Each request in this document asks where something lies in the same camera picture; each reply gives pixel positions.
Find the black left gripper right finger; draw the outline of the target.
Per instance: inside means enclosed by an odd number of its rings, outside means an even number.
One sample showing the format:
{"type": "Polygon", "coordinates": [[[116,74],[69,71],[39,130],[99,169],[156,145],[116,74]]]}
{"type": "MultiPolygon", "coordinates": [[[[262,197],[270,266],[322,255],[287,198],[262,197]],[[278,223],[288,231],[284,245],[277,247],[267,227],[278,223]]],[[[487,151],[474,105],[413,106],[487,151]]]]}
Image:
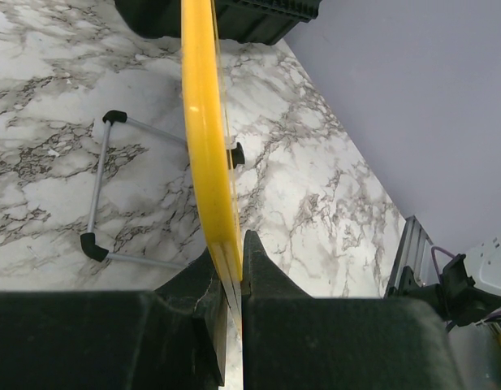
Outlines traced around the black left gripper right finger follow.
{"type": "Polygon", "coordinates": [[[447,335],[407,298],[315,298],[244,236],[243,384],[247,389],[461,389],[447,335]]]}

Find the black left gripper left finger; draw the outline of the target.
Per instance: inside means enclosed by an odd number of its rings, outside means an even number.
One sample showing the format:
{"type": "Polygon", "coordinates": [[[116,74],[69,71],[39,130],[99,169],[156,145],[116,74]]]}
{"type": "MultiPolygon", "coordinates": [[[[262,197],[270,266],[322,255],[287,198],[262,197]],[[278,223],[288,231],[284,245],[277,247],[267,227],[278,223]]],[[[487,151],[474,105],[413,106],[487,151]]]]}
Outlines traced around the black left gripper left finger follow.
{"type": "Polygon", "coordinates": [[[216,389],[226,343],[208,252],[153,291],[0,292],[0,389],[216,389]]]}

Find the yellow framed whiteboard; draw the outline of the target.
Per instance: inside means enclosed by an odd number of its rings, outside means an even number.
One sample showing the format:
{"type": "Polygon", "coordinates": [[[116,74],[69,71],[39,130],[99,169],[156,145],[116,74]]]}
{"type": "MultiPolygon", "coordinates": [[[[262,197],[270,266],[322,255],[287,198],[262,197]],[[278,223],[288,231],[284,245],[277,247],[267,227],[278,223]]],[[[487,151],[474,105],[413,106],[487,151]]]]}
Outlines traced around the yellow framed whiteboard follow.
{"type": "Polygon", "coordinates": [[[214,2],[181,3],[182,92],[192,183],[210,256],[242,326],[242,244],[214,2]]]}

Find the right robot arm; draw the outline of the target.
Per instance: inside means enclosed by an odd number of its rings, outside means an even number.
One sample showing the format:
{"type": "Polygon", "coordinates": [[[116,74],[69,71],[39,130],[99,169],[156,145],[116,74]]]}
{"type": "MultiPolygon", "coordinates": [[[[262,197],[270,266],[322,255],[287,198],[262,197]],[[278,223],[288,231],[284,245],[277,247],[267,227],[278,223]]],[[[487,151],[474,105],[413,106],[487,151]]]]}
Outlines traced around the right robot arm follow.
{"type": "Polygon", "coordinates": [[[464,253],[404,238],[386,295],[431,306],[466,388],[501,389],[501,238],[464,253]]]}

